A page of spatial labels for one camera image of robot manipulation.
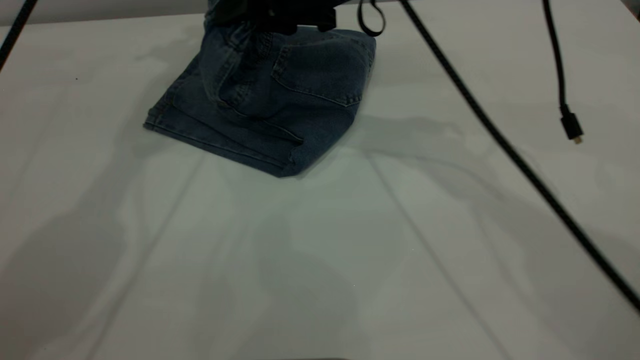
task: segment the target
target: white surface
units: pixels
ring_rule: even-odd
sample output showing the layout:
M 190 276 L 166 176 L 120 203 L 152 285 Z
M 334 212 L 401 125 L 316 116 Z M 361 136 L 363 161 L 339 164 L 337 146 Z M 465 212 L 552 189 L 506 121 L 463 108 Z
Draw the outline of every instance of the white surface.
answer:
M 618 0 L 554 3 L 579 147 L 539 1 L 416 6 L 640 289 L 640 28 Z M 200 16 L 27 27 L 0 74 L 0 357 L 640 358 L 636 314 L 383 9 L 356 124 L 285 180 L 142 130 Z

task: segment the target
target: back pocket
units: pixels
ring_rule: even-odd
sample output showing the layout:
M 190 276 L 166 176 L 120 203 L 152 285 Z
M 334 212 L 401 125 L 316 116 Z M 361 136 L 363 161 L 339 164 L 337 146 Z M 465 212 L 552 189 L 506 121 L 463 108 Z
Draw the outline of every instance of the back pocket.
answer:
M 367 82 L 375 45 L 333 34 L 313 42 L 285 45 L 271 76 L 289 90 L 342 106 L 357 104 Z

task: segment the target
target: folded jeans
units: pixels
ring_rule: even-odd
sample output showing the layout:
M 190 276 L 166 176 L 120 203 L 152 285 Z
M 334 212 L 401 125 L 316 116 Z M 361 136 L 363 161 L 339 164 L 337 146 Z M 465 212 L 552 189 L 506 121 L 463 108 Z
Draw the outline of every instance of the folded jeans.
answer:
M 356 31 L 291 36 L 206 25 L 200 53 L 145 128 L 277 177 L 295 176 L 352 125 L 376 43 Z

